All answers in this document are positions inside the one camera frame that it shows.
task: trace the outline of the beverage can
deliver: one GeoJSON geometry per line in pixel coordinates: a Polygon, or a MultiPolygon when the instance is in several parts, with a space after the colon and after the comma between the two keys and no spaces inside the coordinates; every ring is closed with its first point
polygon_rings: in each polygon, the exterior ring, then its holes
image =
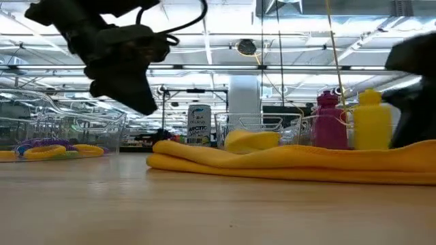
{"type": "Polygon", "coordinates": [[[191,146],[211,146],[211,118],[209,105],[190,105],[188,109],[187,143],[191,146]]]}

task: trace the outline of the bottle cap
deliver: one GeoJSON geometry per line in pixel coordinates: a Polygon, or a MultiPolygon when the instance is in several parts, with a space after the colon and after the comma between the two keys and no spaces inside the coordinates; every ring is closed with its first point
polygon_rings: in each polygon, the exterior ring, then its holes
{"type": "Polygon", "coordinates": [[[336,105],[338,104],[339,98],[337,95],[333,95],[330,91],[324,91],[316,100],[320,106],[336,105]]]}
{"type": "Polygon", "coordinates": [[[376,105],[382,102],[382,94],[373,89],[367,89],[365,92],[359,94],[360,105],[376,105]]]}

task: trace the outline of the table surface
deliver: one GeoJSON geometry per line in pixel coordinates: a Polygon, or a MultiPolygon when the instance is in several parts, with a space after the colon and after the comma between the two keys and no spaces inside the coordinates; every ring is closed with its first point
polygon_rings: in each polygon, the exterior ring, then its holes
{"type": "Polygon", "coordinates": [[[13,244],[436,244],[436,188],[148,169],[146,154],[0,164],[13,244]]]}

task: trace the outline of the pink bottle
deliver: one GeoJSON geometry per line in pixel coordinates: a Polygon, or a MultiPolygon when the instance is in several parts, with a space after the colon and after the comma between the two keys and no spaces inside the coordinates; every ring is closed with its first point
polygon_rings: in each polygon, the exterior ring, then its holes
{"type": "Polygon", "coordinates": [[[324,91],[317,98],[319,109],[313,123],[313,145],[322,148],[347,150],[347,127],[340,123],[345,122],[343,110],[335,108],[338,96],[330,91],[324,91]]]}

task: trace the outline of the yellow cloth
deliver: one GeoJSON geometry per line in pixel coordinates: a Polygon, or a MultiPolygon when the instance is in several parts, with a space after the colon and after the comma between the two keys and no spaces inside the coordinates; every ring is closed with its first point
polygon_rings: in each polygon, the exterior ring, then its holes
{"type": "Polygon", "coordinates": [[[231,131],[225,137],[224,147],[228,152],[245,154],[279,146],[280,134],[276,132],[231,131]]]}
{"type": "Polygon", "coordinates": [[[250,154],[162,141],[147,164],[156,169],[225,176],[373,184],[436,185],[436,140],[394,150],[279,146],[250,154]]]}

